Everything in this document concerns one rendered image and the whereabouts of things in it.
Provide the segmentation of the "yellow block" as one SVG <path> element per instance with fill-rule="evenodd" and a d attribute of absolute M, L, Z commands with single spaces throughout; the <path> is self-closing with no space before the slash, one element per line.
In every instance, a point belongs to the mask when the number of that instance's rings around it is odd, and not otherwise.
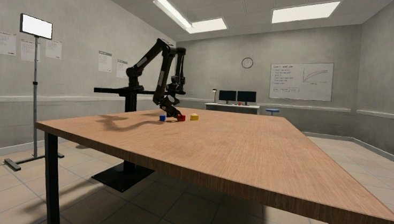
<path fill-rule="evenodd" d="M 199 118 L 198 115 L 196 115 L 196 116 L 195 116 L 195 115 L 191 115 L 191 119 L 190 119 L 190 120 L 193 120 L 193 121 L 194 121 L 194 120 L 198 120 L 198 118 Z"/>

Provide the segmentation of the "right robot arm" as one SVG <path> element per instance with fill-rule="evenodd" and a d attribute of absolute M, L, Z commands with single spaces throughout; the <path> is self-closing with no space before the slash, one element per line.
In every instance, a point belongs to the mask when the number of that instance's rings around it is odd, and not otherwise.
<path fill-rule="evenodd" d="M 161 55 L 166 57 L 163 57 L 162 60 L 157 87 L 153 95 L 153 102 L 156 103 L 156 105 L 160 104 L 160 108 L 164 111 L 166 111 L 169 107 L 169 109 L 174 112 L 176 108 L 172 106 L 172 104 L 176 105 L 180 103 L 179 99 L 177 99 L 176 97 L 172 97 L 171 95 L 167 95 L 166 97 L 164 97 L 164 93 L 171 62 L 175 57 L 177 50 L 176 47 L 166 39 L 157 38 L 156 40 L 156 43 L 136 64 L 126 69 L 126 75 L 128 76 L 128 78 L 133 79 L 128 79 L 129 84 L 128 87 L 125 87 L 125 89 L 137 89 L 143 87 L 143 85 L 139 85 L 138 77 L 142 75 L 142 72 L 147 66 L 147 64 L 162 51 Z"/>

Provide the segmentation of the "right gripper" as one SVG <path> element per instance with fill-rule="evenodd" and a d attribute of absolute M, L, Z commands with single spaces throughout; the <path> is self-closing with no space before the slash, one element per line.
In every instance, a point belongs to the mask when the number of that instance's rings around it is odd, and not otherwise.
<path fill-rule="evenodd" d="M 171 115 L 171 116 L 174 117 L 174 118 L 181 118 L 181 119 L 184 118 L 183 115 L 181 114 L 181 112 L 180 112 L 178 109 L 176 109 L 176 110 L 173 112 L 173 111 L 171 111 L 171 110 L 169 109 L 169 107 L 168 107 L 167 110 L 166 110 L 166 112 L 169 113 L 169 115 Z M 178 114 L 181 115 L 182 117 L 177 117 Z"/>

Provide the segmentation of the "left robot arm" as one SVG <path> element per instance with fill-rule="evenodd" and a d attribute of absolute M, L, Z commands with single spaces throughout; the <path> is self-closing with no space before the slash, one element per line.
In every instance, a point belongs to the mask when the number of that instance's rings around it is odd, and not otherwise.
<path fill-rule="evenodd" d="M 177 50 L 176 54 L 178 54 L 176 74 L 175 74 L 175 76 L 171 76 L 171 83 L 170 84 L 178 84 L 179 90 L 183 91 L 183 85 L 185 84 L 185 77 L 183 74 L 183 70 L 184 70 L 184 56 L 186 55 L 186 48 L 178 47 L 178 48 L 176 48 L 176 50 Z"/>

